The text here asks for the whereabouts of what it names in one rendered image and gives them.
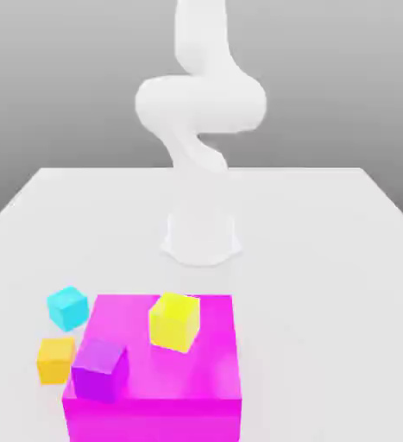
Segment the small yellow cube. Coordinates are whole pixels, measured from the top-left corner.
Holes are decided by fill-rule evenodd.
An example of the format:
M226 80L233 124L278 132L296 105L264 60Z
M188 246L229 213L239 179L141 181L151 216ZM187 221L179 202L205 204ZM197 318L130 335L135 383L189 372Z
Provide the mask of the small yellow cube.
M149 340L152 345L187 353L200 328L200 299L164 293L148 311Z

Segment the small cyan cube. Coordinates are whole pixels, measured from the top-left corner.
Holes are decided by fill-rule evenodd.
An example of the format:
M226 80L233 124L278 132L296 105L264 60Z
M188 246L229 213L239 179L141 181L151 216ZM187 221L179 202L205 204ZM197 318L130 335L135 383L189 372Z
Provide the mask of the small cyan cube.
M70 286L47 297L49 318L63 331L70 332L89 318L89 303L77 288Z

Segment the small purple cube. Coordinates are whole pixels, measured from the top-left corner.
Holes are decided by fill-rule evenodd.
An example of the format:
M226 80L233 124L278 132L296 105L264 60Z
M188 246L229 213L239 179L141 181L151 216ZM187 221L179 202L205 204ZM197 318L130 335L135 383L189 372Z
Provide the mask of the small purple cube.
M80 399L112 403L122 395L129 374L127 347L89 338L72 363L72 383Z

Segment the small orange cube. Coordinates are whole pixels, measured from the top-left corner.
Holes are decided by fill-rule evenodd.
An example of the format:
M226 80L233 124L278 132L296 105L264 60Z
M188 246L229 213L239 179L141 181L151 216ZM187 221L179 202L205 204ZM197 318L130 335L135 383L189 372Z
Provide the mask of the small orange cube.
M65 383L69 377L74 356L74 338L43 338L36 360L41 384Z

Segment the large magenta box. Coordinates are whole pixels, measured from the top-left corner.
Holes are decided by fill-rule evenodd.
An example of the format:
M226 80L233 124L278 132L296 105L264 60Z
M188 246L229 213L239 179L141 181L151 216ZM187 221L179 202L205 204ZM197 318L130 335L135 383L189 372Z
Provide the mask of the large magenta box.
M82 341L123 344L129 377L113 403L62 395L70 442L239 442L242 391L233 301L201 294L200 330L180 353L149 341L148 311L155 294L100 294Z

